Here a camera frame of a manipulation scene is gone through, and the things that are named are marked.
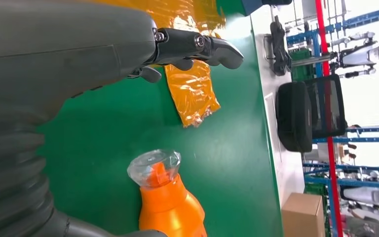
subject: clear plastic cap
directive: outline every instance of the clear plastic cap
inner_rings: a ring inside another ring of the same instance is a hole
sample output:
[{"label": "clear plastic cap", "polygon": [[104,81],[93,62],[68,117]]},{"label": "clear plastic cap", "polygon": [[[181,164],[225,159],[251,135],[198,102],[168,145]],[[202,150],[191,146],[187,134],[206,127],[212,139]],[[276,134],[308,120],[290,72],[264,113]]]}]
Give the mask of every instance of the clear plastic cap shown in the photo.
[{"label": "clear plastic cap", "polygon": [[180,164],[178,152],[154,150],[132,160],[127,173],[140,187],[158,188],[174,180]]}]

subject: screw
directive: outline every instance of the screw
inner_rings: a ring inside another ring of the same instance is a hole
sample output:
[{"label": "screw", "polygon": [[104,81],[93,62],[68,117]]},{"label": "screw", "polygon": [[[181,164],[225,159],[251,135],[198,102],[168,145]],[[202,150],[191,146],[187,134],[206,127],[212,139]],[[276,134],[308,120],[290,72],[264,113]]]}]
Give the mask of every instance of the screw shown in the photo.
[{"label": "screw", "polygon": [[204,38],[202,36],[196,36],[194,42],[197,47],[202,48],[204,46]]},{"label": "screw", "polygon": [[164,35],[163,33],[161,33],[161,32],[156,32],[156,33],[154,34],[154,40],[155,40],[156,42],[164,41],[164,40],[165,40],[165,35]]}]

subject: blue shelf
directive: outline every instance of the blue shelf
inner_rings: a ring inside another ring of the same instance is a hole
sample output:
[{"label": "blue shelf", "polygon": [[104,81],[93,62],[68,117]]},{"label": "blue shelf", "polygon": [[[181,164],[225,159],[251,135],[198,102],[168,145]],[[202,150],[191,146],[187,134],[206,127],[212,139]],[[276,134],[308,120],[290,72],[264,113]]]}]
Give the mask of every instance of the blue shelf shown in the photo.
[{"label": "blue shelf", "polygon": [[[319,169],[315,169],[313,171],[305,172],[304,175],[320,173],[320,172],[327,172],[329,169],[329,165],[325,164],[325,163],[303,163],[303,167],[319,168]],[[337,164],[336,169],[350,169],[350,170],[362,169],[362,170],[379,171],[378,166],[344,165],[344,164]]]},{"label": "blue shelf", "polygon": [[[334,137],[334,142],[348,143],[348,142],[379,142],[379,137],[358,137],[358,138],[346,138],[346,137]],[[326,138],[313,139],[313,143],[325,143]]]},{"label": "blue shelf", "polygon": [[[325,31],[327,34],[329,34],[329,33],[338,32],[344,29],[352,29],[352,28],[368,25],[377,21],[379,21],[379,10],[373,11],[367,14],[363,14],[357,17],[353,17],[342,23],[329,25],[325,27]],[[295,36],[288,36],[287,44],[295,44],[295,43],[304,42],[306,37],[311,37],[316,34],[318,34],[318,30],[308,31],[308,32],[301,33]]]},{"label": "blue shelf", "polygon": [[[330,184],[330,180],[327,178],[315,178],[309,175],[306,175],[304,177],[304,181],[306,183],[316,183],[316,184],[325,184],[325,185]],[[337,182],[338,182],[338,185],[379,188],[379,182],[358,181],[358,180],[353,180],[353,179],[338,179]]]},{"label": "blue shelf", "polygon": [[347,129],[347,132],[379,132],[379,127],[363,127]]}]

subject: red pole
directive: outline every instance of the red pole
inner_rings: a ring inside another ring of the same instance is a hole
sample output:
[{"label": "red pole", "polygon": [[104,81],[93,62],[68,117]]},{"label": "red pole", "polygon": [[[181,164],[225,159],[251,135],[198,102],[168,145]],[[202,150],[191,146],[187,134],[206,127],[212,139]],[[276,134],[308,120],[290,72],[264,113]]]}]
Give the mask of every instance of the red pole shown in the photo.
[{"label": "red pole", "polygon": [[[325,22],[323,20],[323,9],[322,9],[322,0],[315,0],[316,1],[316,13],[317,13],[317,24],[319,25],[319,35],[320,40],[322,41],[322,53],[328,53],[328,47],[326,42],[326,31],[325,31]],[[329,62],[323,63],[323,75],[328,76],[330,74],[329,72]],[[330,121],[332,120],[331,117],[331,108],[330,108],[330,85],[325,85],[325,101],[328,105],[326,105],[326,121],[328,123],[328,126],[331,126]],[[333,201],[334,201],[334,210],[335,213],[331,213],[331,215],[335,215],[336,219],[336,227],[338,231],[338,236],[343,235],[342,230],[342,221],[341,221],[341,208],[339,206],[339,196],[338,196],[338,184],[337,184],[337,178],[336,178],[336,168],[335,168],[335,154],[334,154],[334,144],[333,144],[333,138],[328,137],[328,153],[329,153],[329,174],[331,176],[331,188],[332,188],[332,195],[333,195]]]}]

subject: cardboard box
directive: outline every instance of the cardboard box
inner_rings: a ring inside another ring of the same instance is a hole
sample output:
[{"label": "cardboard box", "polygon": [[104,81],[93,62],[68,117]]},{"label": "cardboard box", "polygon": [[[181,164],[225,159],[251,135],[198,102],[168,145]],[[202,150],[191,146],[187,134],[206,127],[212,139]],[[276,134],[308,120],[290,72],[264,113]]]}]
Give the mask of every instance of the cardboard box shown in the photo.
[{"label": "cardboard box", "polygon": [[285,237],[325,237],[321,196],[292,193],[281,215]]}]

